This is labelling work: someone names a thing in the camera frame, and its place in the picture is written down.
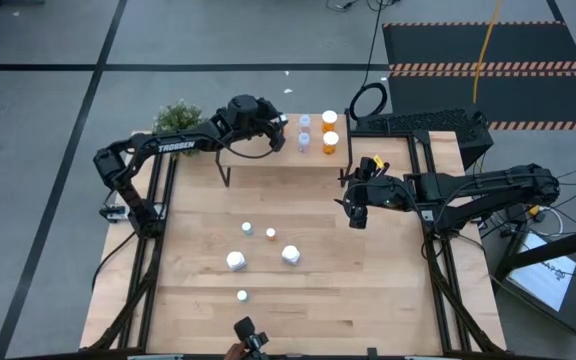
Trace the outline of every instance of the potted plant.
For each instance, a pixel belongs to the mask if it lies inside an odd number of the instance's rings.
[[[184,99],[173,105],[162,107],[154,120],[153,133],[155,134],[176,133],[206,121],[205,118],[201,117],[201,109],[195,105],[187,105],[184,103]],[[183,154],[192,156],[198,152],[199,150],[188,150],[184,151]]]

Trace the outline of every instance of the wooden table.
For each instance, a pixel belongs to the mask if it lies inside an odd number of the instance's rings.
[[[288,114],[288,124],[284,127],[286,142],[279,152],[273,152],[261,159],[247,159],[237,156],[227,150],[217,153],[215,162],[224,184],[230,184],[230,170],[234,167],[294,167],[294,168],[337,168],[340,174],[347,174],[352,166],[352,146],[348,138],[349,122],[345,115],[339,115],[335,123],[335,132],[339,135],[339,143],[335,152],[326,155],[323,152],[323,119],[321,114],[309,114],[310,146],[306,152],[298,150],[299,118],[301,115]],[[232,149],[245,155],[261,155],[270,148],[268,138],[254,137],[250,141],[239,141],[232,144]]]
[[[431,141],[437,171],[463,174],[454,134],[431,133]],[[390,162],[390,175],[410,172],[402,139],[356,138],[352,146],[355,164],[379,154]],[[365,355],[367,347],[380,355],[441,354],[414,213],[371,208],[367,229],[350,229],[342,207],[332,200],[344,189],[329,170],[250,167],[224,188],[212,156],[180,157],[149,352],[223,354],[236,341],[233,324],[250,316],[257,330],[268,334],[264,350],[269,354]],[[141,194],[150,167],[148,162],[133,179]],[[161,174],[160,188],[165,169]],[[252,223],[254,236],[243,234],[244,221]],[[264,238],[266,227],[277,230],[275,242]],[[110,225],[103,256],[131,231],[127,223]],[[474,225],[462,233],[479,241]],[[301,252],[296,267],[281,261],[288,244]],[[135,246],[132,242],[117,254],[99,275],[82,346],[96,340],[122,307]],[[233,250],[245,254],[245,270],[228,271],[225,258]],[[453,253],[464,305],[505,347],[483,253],[459,239]],[[241,289],[248,291],[249,302],[237,301]],[[140,316],[138,310],[135,318]],[[454,316],[449,322],[454,326]],[[451,333],[458,347],[457,332]]]

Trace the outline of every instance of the yellow cable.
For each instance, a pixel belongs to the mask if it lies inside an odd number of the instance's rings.
[[[488,40],[490,40],[490,34],[492,33],[492,28],[499,18],[499,9],[501,9],[501,1],[497,0],[497,5],[495,6],[495,13],[492,16],[492,21],[488,25],[488,32],[486,33],[486,39],[484,40],[484,46],[481,47],[481,52],[479,53],[479,62],[477,63],[477,73],[475,75],[475,86],[472,89],[472,103],[477,103],[477,85],[479,84],[479,71],[481,70],[481,63],[484,61],[484,55],[486,54],[486,48],[488,47]]]

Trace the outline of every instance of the white paper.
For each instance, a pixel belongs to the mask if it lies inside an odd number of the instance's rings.
[[[546,241],[531,233],[526,236],[525,246],[522,246],[521,252],[545,244]],[[562,256],[541,264],[516,269],[508,278],[544,304],[559,311],[572,277],[568,274],[573,274],[575,267],[574,261],[567,256]]]

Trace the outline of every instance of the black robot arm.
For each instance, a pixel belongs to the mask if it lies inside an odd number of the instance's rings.
[[[408,174],[403,180],[385,175],[373,159],[364,157],[360,167],[345,178],[348,189],[337,200],[350,218],[350,227],[366,227],[368,206],[416,211],[424,228],[437,235],[451,235],[471,219],[488,218],[513,204],[550,205],[559,196],[559,182],[548,169],[530,164],[480,175]],[[460,197],[479,196],[460,206],[449,203]]]
[[[131,182],[150,156],[189,150],[213,152],[229,148],[235,141],[262,135],[269,138],[272,151],[279,151],[285,142],[286,123],[269,101],[239,95],[230,100],[227,108],[218,109],[208,121],[194,128],[170,134],[135,134],[97,151],[93,161],[104,184],[117,191],[128,205],[128,219],[137,235],[154,237],[161,231],[158,214]],[[132,154],[128,164],[122,153]]]

